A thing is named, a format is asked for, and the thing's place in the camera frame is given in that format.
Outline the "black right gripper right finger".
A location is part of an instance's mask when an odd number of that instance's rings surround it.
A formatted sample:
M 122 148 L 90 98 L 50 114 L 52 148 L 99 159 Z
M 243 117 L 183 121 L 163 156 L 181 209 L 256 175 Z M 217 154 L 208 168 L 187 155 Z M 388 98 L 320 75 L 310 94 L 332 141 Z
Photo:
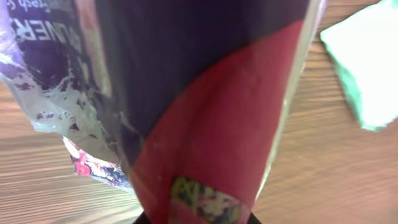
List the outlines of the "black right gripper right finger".
M 262 223 L 253 213 L 251 213 L 248 218 L 248 224 L 262 224 Z

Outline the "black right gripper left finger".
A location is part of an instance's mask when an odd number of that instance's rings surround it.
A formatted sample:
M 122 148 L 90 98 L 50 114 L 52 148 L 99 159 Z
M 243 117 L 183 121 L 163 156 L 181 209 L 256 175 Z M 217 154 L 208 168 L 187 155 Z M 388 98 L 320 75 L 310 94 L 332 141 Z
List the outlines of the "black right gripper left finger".
M 133 224 L 152 224 L 145 212 L 142 212 Z

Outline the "red purple snack pack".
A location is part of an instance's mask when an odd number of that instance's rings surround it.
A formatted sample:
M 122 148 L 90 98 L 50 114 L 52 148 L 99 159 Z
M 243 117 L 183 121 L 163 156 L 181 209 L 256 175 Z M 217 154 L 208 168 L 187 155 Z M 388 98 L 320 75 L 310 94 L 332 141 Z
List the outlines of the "red purple snack pack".
M 248 223 L 324 1 L 2 1 L 1 79 L 152 223 Z

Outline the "teal snack packet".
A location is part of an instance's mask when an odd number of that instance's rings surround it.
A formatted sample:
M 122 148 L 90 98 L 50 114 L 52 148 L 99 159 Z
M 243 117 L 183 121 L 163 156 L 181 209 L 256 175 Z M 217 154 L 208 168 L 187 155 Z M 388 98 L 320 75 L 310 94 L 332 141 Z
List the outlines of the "teal snack packet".
M 360 126 L 397 119 L 397 0 L 382 0 L 320 33 Z

